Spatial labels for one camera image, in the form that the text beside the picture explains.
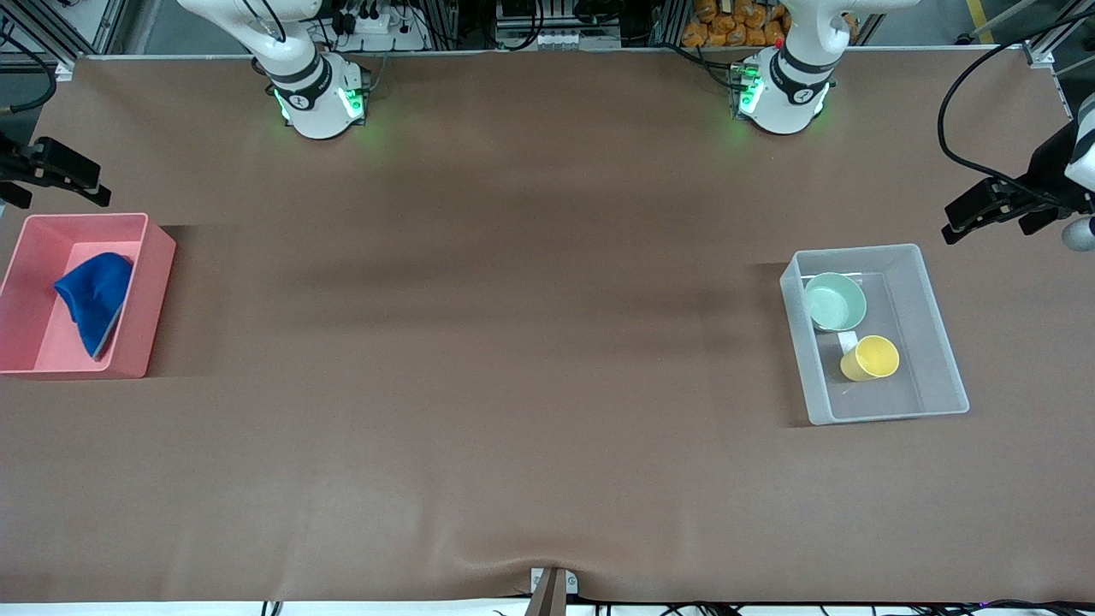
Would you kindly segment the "blue cloth with grey hem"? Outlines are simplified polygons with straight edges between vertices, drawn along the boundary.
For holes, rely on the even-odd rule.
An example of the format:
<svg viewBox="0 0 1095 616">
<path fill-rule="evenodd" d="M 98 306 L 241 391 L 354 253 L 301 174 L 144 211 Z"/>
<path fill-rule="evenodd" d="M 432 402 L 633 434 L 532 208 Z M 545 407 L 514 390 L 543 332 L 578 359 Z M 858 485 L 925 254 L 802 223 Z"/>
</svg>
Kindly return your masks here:
<svg viewBox="0 0 1095 616">
<path fill-rule="evenodd" d="M 103 252 L 82 261 L 51 284 L 90 358 L 100 359 L 120 319 L 132 280 L 132 261 Z"/>
</svg>

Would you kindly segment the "translucent grey plastic bin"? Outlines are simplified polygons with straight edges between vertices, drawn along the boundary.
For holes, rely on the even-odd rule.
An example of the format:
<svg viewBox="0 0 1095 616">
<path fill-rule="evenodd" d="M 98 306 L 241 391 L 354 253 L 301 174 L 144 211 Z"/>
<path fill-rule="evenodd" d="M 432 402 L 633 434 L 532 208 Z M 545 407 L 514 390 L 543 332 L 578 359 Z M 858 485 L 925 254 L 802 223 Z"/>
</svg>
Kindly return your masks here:
<svg viewBox="0 0 1095 616">
<path fill-rule="evenodd" d="M 848 275 L 863 288 L 867 312 L 853 332 L 858 339 L 880 335 L 896 344 L 901 365 L 891 377 L 849 381 L 838 368 L 843 355 L 837 332 L 814 330 L 804 288 L 810 278 L 826 272 Z M 969 410 L 918 246 L 798 251 L 779 277 L 779 289 L 811 425 L 856 425 Z"/>
</svg>

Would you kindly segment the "orange packaged goods pile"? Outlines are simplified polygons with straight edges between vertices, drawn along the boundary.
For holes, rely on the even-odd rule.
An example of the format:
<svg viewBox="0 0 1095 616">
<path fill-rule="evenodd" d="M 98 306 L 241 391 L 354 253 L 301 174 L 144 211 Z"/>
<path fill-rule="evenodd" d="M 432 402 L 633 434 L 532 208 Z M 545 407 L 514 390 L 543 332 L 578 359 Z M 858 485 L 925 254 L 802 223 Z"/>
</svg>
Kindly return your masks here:
<svg viewBox="0 0 1095 616">
<path fill-rule="evenodd" d="M 786 38 L 789 9 L 779 0 L 692 0 L 679 43 L 684 48 L 771 47 Z"/>
</svg>

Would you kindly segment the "white terminal block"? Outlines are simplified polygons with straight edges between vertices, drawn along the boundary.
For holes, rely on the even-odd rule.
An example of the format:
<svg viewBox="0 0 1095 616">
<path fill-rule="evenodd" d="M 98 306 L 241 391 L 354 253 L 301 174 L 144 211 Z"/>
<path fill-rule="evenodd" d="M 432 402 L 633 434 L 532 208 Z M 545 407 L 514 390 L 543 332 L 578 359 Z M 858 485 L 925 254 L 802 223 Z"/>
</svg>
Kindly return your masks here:
<svg viewBox="0 0 1095 616">
<path fill-rule="evenodd" d="M 619 33 L 607 30 L 545 30 L 537 35 L 537 50 L 614 50 Z"/>
</svg>

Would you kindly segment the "mint green bowl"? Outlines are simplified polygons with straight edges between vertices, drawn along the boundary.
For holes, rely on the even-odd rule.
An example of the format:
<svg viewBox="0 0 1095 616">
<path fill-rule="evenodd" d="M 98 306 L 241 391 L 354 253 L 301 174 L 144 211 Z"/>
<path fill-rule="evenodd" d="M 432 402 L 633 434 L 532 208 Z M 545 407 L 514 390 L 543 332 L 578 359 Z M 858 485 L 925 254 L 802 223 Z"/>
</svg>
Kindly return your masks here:
<svg viewBox="0 0 1095 616">
<path fill-rule="evenodd" d="M 804 288 L 805 306 L 814 330 L 848 332 L 866 316 L 866 295 L 852 277 L 826 272 L 810 278 Z"/>
</svg>

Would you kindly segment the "pink plastic bin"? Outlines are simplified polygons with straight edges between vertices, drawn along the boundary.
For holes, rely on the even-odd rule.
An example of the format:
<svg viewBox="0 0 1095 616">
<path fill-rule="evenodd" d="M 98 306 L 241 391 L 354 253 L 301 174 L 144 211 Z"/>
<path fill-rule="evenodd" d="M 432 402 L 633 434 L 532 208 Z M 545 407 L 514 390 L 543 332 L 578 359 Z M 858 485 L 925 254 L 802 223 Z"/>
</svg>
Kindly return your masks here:
<svg viewBox="0 0 1095 616">
<path fill-rule="evenodd" d="M 145 377 L 176 247 L 145 213 L 27 216 L 0 283 L 0 375 Z M 54 284 L 107 253 L 129 261 L 132 278 L 115 327 L 93 356 Z"/>
</svg>

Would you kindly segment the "table cover sheet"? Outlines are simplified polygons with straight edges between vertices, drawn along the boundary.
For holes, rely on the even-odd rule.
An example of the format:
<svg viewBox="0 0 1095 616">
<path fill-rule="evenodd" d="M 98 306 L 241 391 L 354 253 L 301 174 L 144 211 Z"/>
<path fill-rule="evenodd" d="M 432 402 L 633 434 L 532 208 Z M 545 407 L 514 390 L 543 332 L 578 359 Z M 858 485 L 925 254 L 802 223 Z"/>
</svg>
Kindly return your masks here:
<svg viewBox="0 0 1095 616">
<path fill-rule="evenodd" d="M 177 242 L 148 377 L 0 377 L 0 601 L 1095 601 L 1095 256 L 944 208 L 977 50 L 731 120 L 672 53 L 395 57 L 323 143 L 247 60 L 82 60 L 38 132 Z M 809 423 L 779 277 L 915 243 L 970 410 Z"/>
</svg>

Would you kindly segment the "white mounting bracket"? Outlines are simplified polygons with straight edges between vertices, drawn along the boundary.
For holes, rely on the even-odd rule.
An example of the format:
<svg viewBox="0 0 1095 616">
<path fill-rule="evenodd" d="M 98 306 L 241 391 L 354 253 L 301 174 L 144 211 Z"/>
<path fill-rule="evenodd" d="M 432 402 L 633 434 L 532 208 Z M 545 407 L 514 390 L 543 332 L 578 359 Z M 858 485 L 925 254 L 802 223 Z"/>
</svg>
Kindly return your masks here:
<svg viewBox="0 0 1095 616">
<path fill-rule="evenodd" d="M 554 580 L 562 583 L 567 595 L 577 595 L 579 593 L 578 577 L 576 573 L 570 572 L 570 570 L 562 568 L 532 568 L 530 570 L 529 594 L 535 594 L 537 589 L 539 589 L 541 582 L 544 580 Z"/>
</svg>

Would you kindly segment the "white power strip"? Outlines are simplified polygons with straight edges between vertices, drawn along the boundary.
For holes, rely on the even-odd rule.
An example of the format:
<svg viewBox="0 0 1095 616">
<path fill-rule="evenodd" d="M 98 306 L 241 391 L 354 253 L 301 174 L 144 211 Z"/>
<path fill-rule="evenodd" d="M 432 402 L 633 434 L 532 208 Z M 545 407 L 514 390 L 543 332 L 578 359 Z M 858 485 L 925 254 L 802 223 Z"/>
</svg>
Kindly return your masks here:
<svg viewBox="0 0 1095 616">
<path fill-rule="evenodd" d="M 376 0 L 333 8 L 331 27 L 337 35 L 410 35 L 418 32 L 424 19 L 418 8 Z"/>
</svg>

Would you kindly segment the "aluminium frame profile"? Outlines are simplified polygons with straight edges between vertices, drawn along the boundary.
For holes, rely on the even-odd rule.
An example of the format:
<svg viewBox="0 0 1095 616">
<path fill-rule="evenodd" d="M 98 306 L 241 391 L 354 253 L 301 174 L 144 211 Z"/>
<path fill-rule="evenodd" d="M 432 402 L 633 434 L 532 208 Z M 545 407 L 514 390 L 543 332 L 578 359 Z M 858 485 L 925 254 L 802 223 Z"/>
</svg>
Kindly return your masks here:
<svg viewBox="0 0 1095 616">
<path fill-rule="evenodd" d="M 113 53 L 138 0 L 0 0 L 0 60 L 13 69 L 60 67 Z"/>
</svg>

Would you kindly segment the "yellow plastic cup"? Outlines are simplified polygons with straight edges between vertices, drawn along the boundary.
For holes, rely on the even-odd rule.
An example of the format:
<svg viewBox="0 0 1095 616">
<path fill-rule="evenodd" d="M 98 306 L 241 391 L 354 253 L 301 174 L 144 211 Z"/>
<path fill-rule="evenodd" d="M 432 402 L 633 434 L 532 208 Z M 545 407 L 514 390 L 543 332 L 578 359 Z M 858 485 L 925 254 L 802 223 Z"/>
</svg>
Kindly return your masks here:
<svg viewBox="0 0 1095 616">
<path fill-rule="evenodd" d="M 901 355 L 898 347 L 880 335 L 868 335 L 858 339 L 838 363 L 841 373 L 852 382 L 891 377 L 900 365 Z"/>
</svg>

